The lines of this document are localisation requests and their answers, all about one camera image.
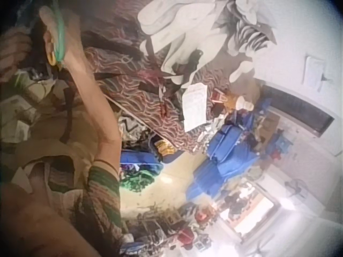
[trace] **white paper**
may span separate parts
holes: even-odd
[[[184,130],[188,132],[206,123],[207,86],[203,83],[190,85],[182,95]]]
[[[306,58],[303,84],[315,90],[318,90],[322,85],[324,70],[325,62],[323,60],[308,56]]]

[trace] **beige tile floor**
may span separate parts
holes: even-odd
[[[155,182],[141,193],[121,188],[121,213],[133,217],[156,203],[158,207],[179,207],[186,201],[185,192],[193,181],[193,172],[206,159],[204,154],[182,154],[174,162],[165,164]]]

